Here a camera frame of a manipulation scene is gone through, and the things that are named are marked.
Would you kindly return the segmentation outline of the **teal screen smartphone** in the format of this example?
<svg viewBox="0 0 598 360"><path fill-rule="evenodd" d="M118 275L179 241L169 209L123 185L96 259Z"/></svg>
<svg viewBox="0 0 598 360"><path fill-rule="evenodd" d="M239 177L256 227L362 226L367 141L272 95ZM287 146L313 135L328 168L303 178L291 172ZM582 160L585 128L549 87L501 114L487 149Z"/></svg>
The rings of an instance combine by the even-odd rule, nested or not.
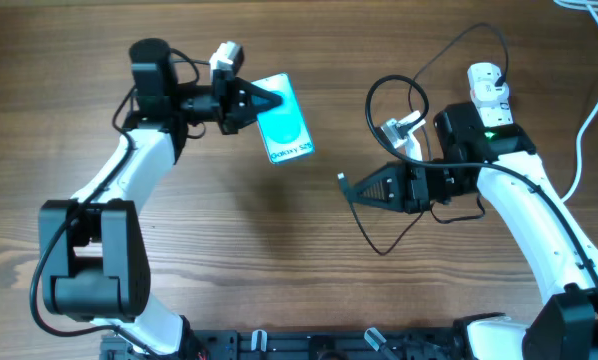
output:
<svg viewBox="0 0 598 360"><path fill-rule="evenodd" d="M269 161L280 165L313 154L315 146L289 75L279 73L253 84L282 98L280 106L257 116Z"/></svg>

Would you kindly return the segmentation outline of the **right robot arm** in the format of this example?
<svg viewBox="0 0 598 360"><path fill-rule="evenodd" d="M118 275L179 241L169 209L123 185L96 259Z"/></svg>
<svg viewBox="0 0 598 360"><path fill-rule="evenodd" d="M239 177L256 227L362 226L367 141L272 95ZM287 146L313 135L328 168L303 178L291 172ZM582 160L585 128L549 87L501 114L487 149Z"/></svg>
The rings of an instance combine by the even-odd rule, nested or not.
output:
<svg viewBox="0 0 598 360"><path fill-rule="evenodd" d="M412 214L480 194L521 249L543 307L529 325L502 314L462 321L462 358L598 359L598 249L555 193L533 142L517 124L485 124L470 102L447 106L434 125L441 159L417 161L379 135L397 159L355 185L340 174L348 203Z"/></svg>

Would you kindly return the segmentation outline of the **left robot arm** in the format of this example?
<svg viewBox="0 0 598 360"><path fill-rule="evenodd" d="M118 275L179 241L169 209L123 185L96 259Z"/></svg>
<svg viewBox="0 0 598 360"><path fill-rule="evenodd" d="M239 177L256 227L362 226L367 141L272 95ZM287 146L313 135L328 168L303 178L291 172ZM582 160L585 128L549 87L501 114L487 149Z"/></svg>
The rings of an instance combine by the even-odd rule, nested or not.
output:
<svg viewBox="0 0 598 360"><path fill-rule="evenodd" d="M76 336L108 331L142 359L204 359L189 321L151 291L139 215L159 181L177 164L191 128L209 122L235 135L282 96L239 76L243 48L219 45L210 81L180 82L185 55L159 38L129 50L133 85L111 124L119 143L98 174L66 200L49 200L38 215L40 257L29 287L34 323L58 336L44 313L78 323Z"/></svg>

